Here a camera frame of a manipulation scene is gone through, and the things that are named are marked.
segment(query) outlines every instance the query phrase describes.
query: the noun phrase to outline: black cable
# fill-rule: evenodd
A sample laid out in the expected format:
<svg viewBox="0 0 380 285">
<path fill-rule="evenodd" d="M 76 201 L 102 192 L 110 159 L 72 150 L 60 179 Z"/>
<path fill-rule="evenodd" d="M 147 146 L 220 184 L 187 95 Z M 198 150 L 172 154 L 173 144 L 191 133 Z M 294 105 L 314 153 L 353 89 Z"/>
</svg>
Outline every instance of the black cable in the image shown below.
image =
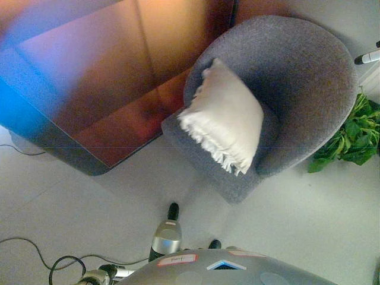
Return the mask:
<svg viewBox="0 0 380 285">
<path fill-rule="evenodd" d="M 58 263 L 60 263 L 62 260 L 67 259 L 67 258 L 74 259 L 75 262 L 79 262 L 80 265 L 82 265 L 82 276 L 86 273 L 86 266 L 84 265 L 82 260 L 80 260 L 79 258 L 72 256 L 72 255 L 65 255 L 65 256 L 62 256 L 61 258 L 58 258 L 58 260 L 56 262 L 54 262 L 52 269 L 50 269 L 49 285 L 53 285 L 53 273 L 54 273 L 55 267 L 57 266 Z"/>
<path fill-rule="evenodd" d="M 41 155 L 41 154 L 46 153 L 45 151 L 43 151 L 43 152 L 41 152 L 41 153 L 34 153 L 34 154 L 23 153 L 22 151 L 18 150 L 17 148 L 15 148 L 13 145 L 10 145 L 10 144 L 0 144 L 0 147 L 12 147 L 12 148 L 14 148 L 14 150 L 17 151 L 18 153 L 25 154 L 26 156 L 39 156 L 39 155 Z"/>
<path fill-rule="evenodd" d="M 8 239 L 0 240 L 0 243 L 7 242 L 7 241 L 9 241 L 9 240 L 24 240 L 24 241 L 26 241 L 26 242 L 31 243 L 31 244 L 36 248 L 37 253 L 38 253 L 38 255 L 39 255 L 39 257 L 40 257 L 40 259 L 41 259 L 41 261 L 42 261 L 42 263 L 43 263 L 43 266 L 45 266 L 48 270 L 51 270 L 51 269 L 52 269 L 52 267 L 48 266 L 47 263 L 45 262 L 45 260 L 43 259 L 39 247 L 38 247 L 34 242 L 32 242 L 30 239 L 26 239 L 26 238 L 24 238 L 24 237 L 18 237 L 18 236 L 16 236 L 16 237 L 10 237 L 10 238 L 8 238 Z M 79 257 L 79 259 L 82 260 L 83 258 L 87 258 L 87 257 L 96 257 L 96 258 L 102 259 L 102 260 L 104 260 L 104 261 L 107 261 L 107 262 L 109 262 L 109 263 L 113 263 L 113 264 L 116 264 L 116 265 L 134 265 L 134 264 L 137 264 L 137 263 L 143 262 L 143 261 L 145 261 L 145 260 L 148 259 L 148 258 L 144 258 L 144 259 L 142 259 L 142 260 L 135 261 L 135 262 L 130 262 L 130 263 L 124 262 L 124 263 L 120 263 L 120 262 L 113 261 L 113 260 L 112 260 L 113 258 L 109 258 L 109 257 L 106 257 L 106 256 L 101 256 L 101 255 L 98 255 L 98 254 L 87 254 L 87 255 L 83 255 L 82 257 Z M 72 265 L 72 264 L 74 264 L 74 263 L 76 263 L 76 262 L 77 262 L 77 261 L 75 260 L 75 261 L 70 262 L 70 263 L 68 263 L 68 264 L 66 264 L 66 265 L 64 265 L 64 266 L 61 266 L 61 267 L 55 268 L 54 271 L 58 271 L 58 270 L 65 269 L 65 268 L 69 267 L 70 265 Z"/>
</svg>

